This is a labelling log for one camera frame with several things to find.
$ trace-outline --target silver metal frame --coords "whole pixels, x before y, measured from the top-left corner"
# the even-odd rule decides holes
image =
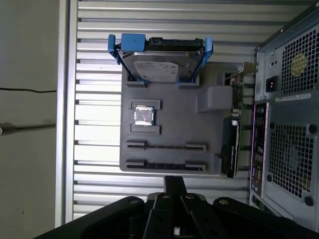
[[[65,135],[66,105],[66,66],[67,66],[67,33],[68,33],[68,0],[60,0],[59,7],[59,50],[58,50],[58,86],[57,86],[57,110],[56,110],[56,138],[62,139]],[[64,157],[65,146],[63,140],[56,141],[56,184],[55,184],[55,227],[64,223]]]
[[[70,29],[68,50],[68,86],[66,123],[66,161],[65,161],[65,223],[73,220],[73,172],[74,172],[74,117],[75,117],[75,69],[77,45],[78,1],[70,2]]]
[[[266,154],[267,154],[267,139],[268,139],[268,121],[269,121],[269,103],[266,104],[266,120],[265,120],[265,139],[263,152],[263,177],[261,184],[261,197],[264,198],[264,184],[266,180]]]
[[[60,0],[57,139],[66,141],[56,146],[55,227],[73,220],[77,6],[77,0]]]

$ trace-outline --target computer case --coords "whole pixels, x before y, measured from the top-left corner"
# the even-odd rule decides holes
[[[277,212],[318,232],[318,4],[256,52],[250,188]]]

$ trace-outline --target white wall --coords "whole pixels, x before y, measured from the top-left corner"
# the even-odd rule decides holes
[[[0,87],[56,89],[58,0],[0,1]],[[0,91],[0,122],[55,120],[56,94]],[[54,228],[55,130],[0,136],[1,238]]]

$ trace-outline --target gray plastic bracket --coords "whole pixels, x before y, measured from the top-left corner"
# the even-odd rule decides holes
[[[137,146],[145,146],[146,141],[138,141],[138,140],[129,140],[126,141],[126,145],[137,145]]]
[[[188,167],[188,168],[201,168],[203,171],[206,171],[206,164],[200,163],[200,162],[185,161],[185,167]]]
[[[154,107],[155,110],[160,110],[160,100],[130,100],[129,109],[134,109],[135,106]]]
[[[138,135],[154,135],[157,136],[160,134],[160,126],[153,125],[153,126],[144,126],[144,125],[133,125],[131,124],[129,127],[131,134],[138,134]]]
[[[146,88],[146,85],[142,81],[126,81],[126,85],[128,87]]]
[[[145,159],[127,159],[125,161],[126,165],[133,165],[133,166],[143,166],[145,163]]]
[[[202,152],[206,152],[207,151],[207,145],[206,144],[187,143],[186,147],[188,147],[188,148],[202,148],[203,149],[203,150],[201,150]]]
[[[179,82],[178,84],[179,89],[196,89],[197,87],[199,87],[199,74],[197,74],[195,82]]]

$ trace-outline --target gray plastic block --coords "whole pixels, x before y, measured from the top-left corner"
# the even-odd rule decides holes
[[[194,79],[194,82],[189,82],[189,83],[180,82],[178,84],[179,89],[196,89],[197,87],[199,87],[199,74]]]
[[[142,81],[126,81],[126,85],[132,88],[146,88],[146,85]]]
[[[230,110],[233,102],[231,86],[209,86],[207,90],[196,97],[196,112]]]
[[[134,109],[135,106],[147,106],[154,107],[154,110],[160,110],[160,101],[158,100],[130,100],[130,109]]]

